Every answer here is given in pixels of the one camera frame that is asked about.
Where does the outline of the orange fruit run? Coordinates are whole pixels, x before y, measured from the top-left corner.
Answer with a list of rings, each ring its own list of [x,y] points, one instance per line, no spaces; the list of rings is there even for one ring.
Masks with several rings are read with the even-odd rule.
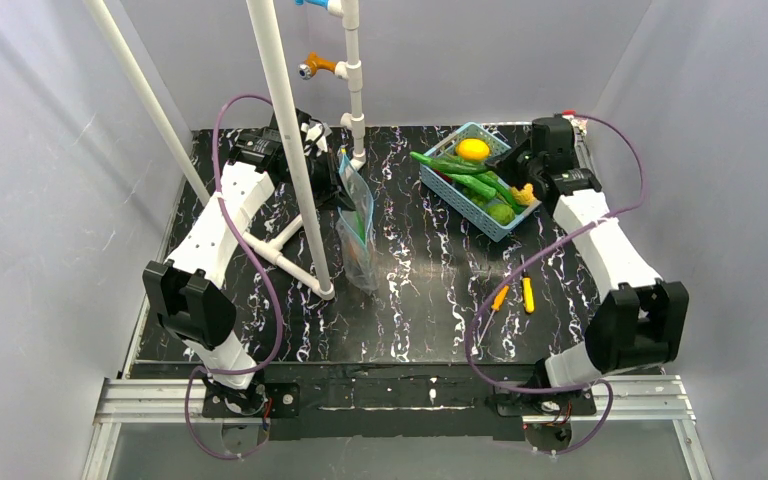
[[[455,153],[466,161],[483,162],[490,156],[491,149],[482,139],[465,138],[456,145]]]

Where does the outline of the clear zip top bag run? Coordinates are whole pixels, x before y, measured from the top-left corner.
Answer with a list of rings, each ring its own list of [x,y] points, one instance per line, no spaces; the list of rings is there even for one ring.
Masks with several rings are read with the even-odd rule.
[[[343,270],[348,281],[366,294],[378,289],[374,198],[371,190],[348,155],[341,153],[338,170],[342,186],[354,205],[353,210],[338,209],[336,231],[340,239]]]

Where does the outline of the yellow lemon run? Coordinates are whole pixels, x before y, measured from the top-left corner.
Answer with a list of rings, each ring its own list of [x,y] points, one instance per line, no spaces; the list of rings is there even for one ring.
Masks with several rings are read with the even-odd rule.
[[[538,201],[531,183],[527,183],[521,188],[511,186],[510,193],[514,201],[520,206],[530,206]]]

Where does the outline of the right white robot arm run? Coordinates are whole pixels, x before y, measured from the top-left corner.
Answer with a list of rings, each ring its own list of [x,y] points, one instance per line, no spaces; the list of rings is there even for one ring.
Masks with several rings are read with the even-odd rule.
[[[510,186],[532,186],[560,226],[560,248],[573,243],[593,278],[599,307],[582,342],[535,364],[522,394],[561,393],[623,373],[673,362],[679,353],[689,293],[666,281],[637,252],[619,224],[596,174],[583,166],[572,121],[532,121],[530,137],[488,161]]]

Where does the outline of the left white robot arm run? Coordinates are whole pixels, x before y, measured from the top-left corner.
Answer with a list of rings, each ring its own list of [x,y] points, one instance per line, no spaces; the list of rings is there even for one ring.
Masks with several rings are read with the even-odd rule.
[[[222,288],[235,251],[251,247],[244,235],[253,218],[292,182],[277,120],[239,136],[215,166],[215,192],[181,243],[146,265],[143,283],[150,313],[200,358],[205,374],[245,391],[265,365],[235,334],[236,307]]]

